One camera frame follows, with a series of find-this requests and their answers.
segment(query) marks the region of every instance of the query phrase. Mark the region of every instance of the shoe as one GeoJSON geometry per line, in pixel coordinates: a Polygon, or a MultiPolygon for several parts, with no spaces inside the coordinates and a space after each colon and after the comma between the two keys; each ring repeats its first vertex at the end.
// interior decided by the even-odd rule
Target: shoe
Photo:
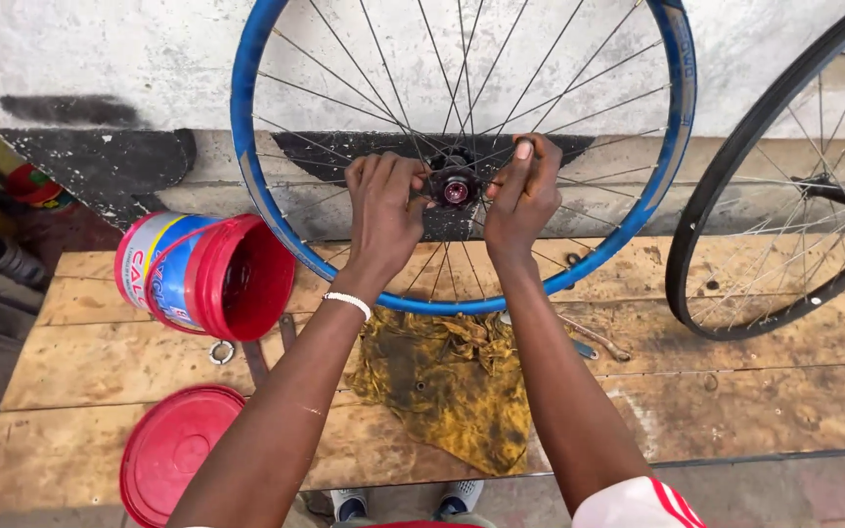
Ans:
{"type": "Polygon", "coordinates": [[[361,487],[332,489],[332,504],[334,504],[335,521],[347,521],[352,517],[367,517],[367,493],[361,487]]]}
{"type": "Polygon", "coordinates": [[[485,489],[484,480],[450,482],[448,488],[445,490],[445,495],[442,497],[442,504],[444,505],[446,501],[454,503],[452,500],[454,498],[465,504],[465,511],[474,511],[475,503],[478,501],[478,497],[481,496],[483,489],[485,489]]]}

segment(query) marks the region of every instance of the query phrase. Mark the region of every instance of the dirty cloth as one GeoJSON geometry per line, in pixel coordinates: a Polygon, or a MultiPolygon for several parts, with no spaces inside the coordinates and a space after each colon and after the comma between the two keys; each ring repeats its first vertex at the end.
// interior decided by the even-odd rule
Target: dirty cloth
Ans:
{"type": "Polygon", "coordinates": [[[523,472],[531,412],[513,330],[498,318],[376,307],[347,383],[363,402],[389,407],[410,438],[487,474],[523,472]]]}

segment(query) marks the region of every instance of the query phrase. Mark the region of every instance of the blue rim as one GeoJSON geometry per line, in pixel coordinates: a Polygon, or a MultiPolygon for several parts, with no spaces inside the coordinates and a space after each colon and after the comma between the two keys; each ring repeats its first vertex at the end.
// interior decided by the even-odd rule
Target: blue rim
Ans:
{"type": "MultiPolygon", "coordinates": [[[[299,261],[325,280],[331,281],[337,273],[335,267],[325,262],[296,236],[267,190],[263,170],[256,157],[256,144],[253,138],[252,101],[257,71],[266,40],[287,1],[257,0],[252,7],[234,59],[230,124],[243,179],[250,192],[250,198],[263,219],[266,220],[276,238],[299,261]]],[[[614,229],[592,253],[581,258],[572,268],[561,271],[544,281],[544,291],[547,295],[581,280],[601,266],[605,260],[614,256],[634,235],[638,234],[644,223],[651,218],[653,211],[657,209],[664,194],[667,193],[687,149],[697,102],[697,65],[687,13],[679,0],[647,0],[647,2],[664,40],[670,77],[667,130],[657,158],[657,167],[651,173],[651,179],[645,185],[638,202],[625,215],[621,226],[614,229]]],[[[380,295],[378,304],[394,310],[434,316],[449,316],[457,313],[483,314],[503,310],[506,307],[502,296],[486,300],[449,302],[404,299],[387,292],[380,295]]]]}

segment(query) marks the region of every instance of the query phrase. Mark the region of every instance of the black tire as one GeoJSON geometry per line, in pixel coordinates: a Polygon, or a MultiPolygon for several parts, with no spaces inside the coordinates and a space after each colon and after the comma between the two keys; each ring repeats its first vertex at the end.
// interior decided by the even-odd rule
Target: black tire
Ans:
{"type": "Polygon", "coordinates": [[[845,17],[811,44],[752,106],[713,157],[687,202],[674,232],[665,276],[673,315],[693,332],[716,341],[747,339],[802,318],[845,290],[845,268],[814,291],[772,313],[760,323],[708,329],[690,317],[687,275],[690,260],[710,212],[749,151],[788,104],[845,49],[845,17]]]}

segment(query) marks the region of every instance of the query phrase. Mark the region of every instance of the red and white sleeve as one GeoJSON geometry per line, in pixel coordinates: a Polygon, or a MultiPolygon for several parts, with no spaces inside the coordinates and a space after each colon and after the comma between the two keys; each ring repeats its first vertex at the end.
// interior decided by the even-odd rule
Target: red and white sleeve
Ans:
{"type": "Polygon", "coordinates": [[[573,528],[706,528],[676,489],[640,476],[606,487],[586,499],[573,528]]]}

